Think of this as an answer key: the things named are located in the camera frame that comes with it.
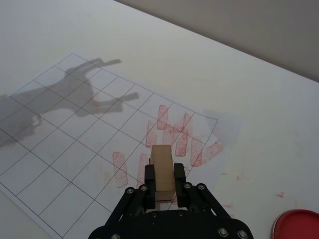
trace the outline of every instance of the red stamp mark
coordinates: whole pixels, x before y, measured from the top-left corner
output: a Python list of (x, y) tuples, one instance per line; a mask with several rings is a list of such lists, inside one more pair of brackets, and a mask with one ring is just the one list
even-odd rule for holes
[(170, 124), (166, 124), (163, 131), (162, 144), (172, 145), (174, 140), (174, 128)]
[(277, 193), (276, 196), (279, 197), (279, 198), (283, 198), (284, 197), (284, 192)]
[(190, 165), (193, 167), (199, 167), (202, 164), (202, 149), (203, 143), (192, 138), (190, 149)]
[(176, 140), (176, 138), (178, 137), (179, 133), (180, 133), (180, 130), (178, 130), (177, 125), (174, 124), (173, 141)]
[(181, 133), (176, 140), (176, 157), (184, 157), (187, 151), (188, 136), (186, 133)]
[(114, 166), (114, 172), (115, 173), (117, 172), (115, 174), (116, 187), (117, 188), (122, 188), (122, 187), (126, 186), (127, 183), (128, 183), (128, 176), (126, 174), (127, 169), (126, 169), (124, 154), (122, 154), (121, 152), (113, 152), (112, 160), (113, 160), (113, 164), (115, 165)]
[(148, 122), (148, 133), (146, 135), (146, 147), (148, 147), (148, 148), (152, 148), (152, 146), (156, 144), (156, 140), (157, 140), (156, 132), (154, 132), (152, 127), (153, 127), (153, 124), (149, 120), (149, 122)]
[(142, 185), (142, 182), (144, 182), (145, 165), (148, 165), (148, 164), (149, 164), (149, 156), (147, 154), (142, 153), (140, 156), (138, 182), (136, 184), (136, 188), (140, 187)]
[(158, 114), (158, 130), (163, 130), (168, 120), (168, 110), (167, 106), (160, 105), (159, 106), (159, 114)]
[(224, 144), (222, 141), (218, 140), (212, 145), (205, 148), (203, 153), (203, 164), (212, 160), (217, 154), (219, 154), (224, 149)]
[(189, 136), (193, 135), (193, 120), (191, 119), (191, 115), (185, 113), (184, 114), (184, 129), (183, 131)]
[(191, 114), (188, 114), (188, 113), (185, 112), (184, 119), (183, 119), (184, 127), (186, 126), (186, 124), (188, 123), (190, 118), (191, 118)]

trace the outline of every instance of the grid paper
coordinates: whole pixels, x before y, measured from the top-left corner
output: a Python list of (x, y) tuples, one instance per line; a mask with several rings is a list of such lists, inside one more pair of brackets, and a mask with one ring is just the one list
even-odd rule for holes
[[(154, 144), (172, 146), (187, 178), (222, 173), (217, 119), (106, 65), (72, 53), (0, 102), (1, 188), (54, 238), (103, 225), (125, 189), (143, 183)], [(172, 198), (157, 209), (176, 207)]]

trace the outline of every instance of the red ink smudge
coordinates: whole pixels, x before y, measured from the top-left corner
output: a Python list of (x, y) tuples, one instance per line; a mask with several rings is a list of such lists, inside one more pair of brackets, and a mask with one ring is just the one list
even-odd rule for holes
[(187, 151), (187, 141), (188, 136), (185, 133), (181, 133), (176, 140), (176, 149), (175, 156), (176, 157), (184, 157)]
[(223, 206), (226, 207), (226, 208), (232, 208), (233, 204), (223, 204)]
[(190, 149), (190, 165), (193, 167), (199, 167), (202, 164), (202, 149), (204, 144), (198, 141), (196, 138), (191, 139)]
[(284, 192), (277, 193), (276, 196), (279, 197), (279, 198), (283, 198), (284, 197)]
[(164, 127), (162, 144), (173, 144), (174, 139), (174, 128), (170, 124), (166, 124)]
[(157, 140), (156, 132), (154, 132), (153, 124), (149, 120), (149, 122), (148, 122), (148, 133), (146, 135), (146, 147), (152, 148), (152, 146), (156, 144), (156, 140)]
[(125, 164), (125, 158), (124, 154), (121, 152), (113, 152), (112, 154), (112, 160), (114, 164), (114, 173), (115, 174), (115, 184), (117, 188), (122, 188), (127, 185), (128, 183), (128, 176), (126, 174), (126, 164)]
[(167, 109), (168, 108), (165, 105), (159, 106), (158, 123), (157, 123), (158, 130), (163, 130), (165, 125), (167, 124), (167, 120), (168, 120), (168, 110)]

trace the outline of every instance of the white surface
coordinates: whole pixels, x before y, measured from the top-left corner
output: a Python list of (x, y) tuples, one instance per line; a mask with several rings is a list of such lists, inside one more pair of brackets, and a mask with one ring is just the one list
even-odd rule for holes
[[(3, 1), (0, 11), (1, 94), (10, 95), (65, 52), (120, 59), (109, 66), (113, 72), (241, 118), (227, 175), (213, 193), (232, 203), (227, 210), (255, 238), (268, 238), (284, 210), (319, 211), (318, 83), (112, 1)], [(284, 198), (276, 197), (282, 191)], [(0, 203), (4, 236), (44, 238), (10, 201)]]

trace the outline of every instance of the red ink pad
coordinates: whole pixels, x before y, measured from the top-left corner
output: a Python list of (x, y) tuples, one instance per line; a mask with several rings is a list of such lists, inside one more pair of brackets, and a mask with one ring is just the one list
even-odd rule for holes
[(272, 239), (318, 239), (319, 214), (309, 210), (291, 210), (274, 223)]

